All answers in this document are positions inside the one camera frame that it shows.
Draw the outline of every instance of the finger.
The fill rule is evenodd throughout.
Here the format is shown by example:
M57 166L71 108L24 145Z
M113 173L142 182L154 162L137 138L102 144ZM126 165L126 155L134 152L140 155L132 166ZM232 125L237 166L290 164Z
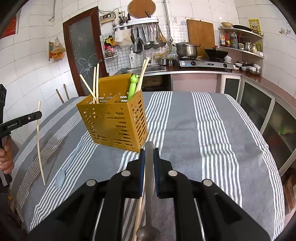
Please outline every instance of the finger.
M4 155L5 155L5 151L2 148L0 148L0 157L3 157Z
M5 151L9 151L11 149L11 142L12 142L11 136L8 136L4 146Z
M14 163L12 162L12 164L10 165L10 167L7 168L5 171L3 171L3 173L4 173L4 174L10 174L14 167L15 167L15 165L14 165Z
M12 159L10 159L9 161L1 163L0 170L2 170L2 171L7 170L11 166L12 163L13 163Z
M5 152L5 156L0 158L0 162L6 162L6 161L9 161L12 157L12 151L8 151L8 152Z

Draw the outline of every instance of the table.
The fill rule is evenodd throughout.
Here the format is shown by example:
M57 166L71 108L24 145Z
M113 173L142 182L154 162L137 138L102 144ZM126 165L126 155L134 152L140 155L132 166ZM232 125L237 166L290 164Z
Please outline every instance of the table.
M139 155L94 143L76 107L82 99L70 99L40 126L46 186L40 174L36 131L15 157L11 189L28 231L88 179L110 179ZM218 93L162 91L144 92L143 101L147 140L159 148L160 157L189 179L214 181L275 239L284 225L281 180L268 145L235 100ZM55 176L71 160L65 182L57 189ZM135 208L134 199L125 201L123 240L131 240ZM173 201L154 196L153 213L160 240L175 240Z

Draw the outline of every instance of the kitchen sink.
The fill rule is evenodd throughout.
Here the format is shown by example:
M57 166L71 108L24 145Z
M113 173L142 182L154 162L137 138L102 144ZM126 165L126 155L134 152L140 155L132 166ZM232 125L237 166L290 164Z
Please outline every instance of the kitchen sink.
M118 74L138 74L140 75L142 71L142 67L133 68L133 69L121 69L115 75ZM153 72L163 72L165 71L165 67L162 65L150 65L147 66L145 73L153 73Z

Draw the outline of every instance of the gas stove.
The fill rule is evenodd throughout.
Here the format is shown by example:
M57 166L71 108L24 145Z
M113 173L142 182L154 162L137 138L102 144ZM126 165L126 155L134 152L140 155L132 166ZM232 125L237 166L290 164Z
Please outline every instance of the gas stove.
M218 61L219 62L189 58L178 58L173 59L173 65L193 68L234 69L233 64L225 63L224 59L219 59Z

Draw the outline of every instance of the silver screw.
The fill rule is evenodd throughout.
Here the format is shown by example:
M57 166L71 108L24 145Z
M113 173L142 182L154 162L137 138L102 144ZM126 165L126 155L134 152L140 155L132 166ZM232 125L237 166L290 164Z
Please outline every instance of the silver screw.
M171 177L175 177L176 175L178 175L178 172L175 171L175 170L170 170L170 171L168 172L168 174L169 174L169 176L171 176Z
M89 186L89 187L93 187L95 184L96 184L96 180L94 180L94 179L89 179L86 182L86 185Z
M129 170L124 170L124 171L121 172L121 175L123 177L128 177L128 176L130 176L130 174L131 174L131 172Z
M205 179L205 180L203 181L203 184L204 184L205 186L209 187L209 186L211 186L211 185L213 184L213 182L212 182L211 180L209 180L209 179Z

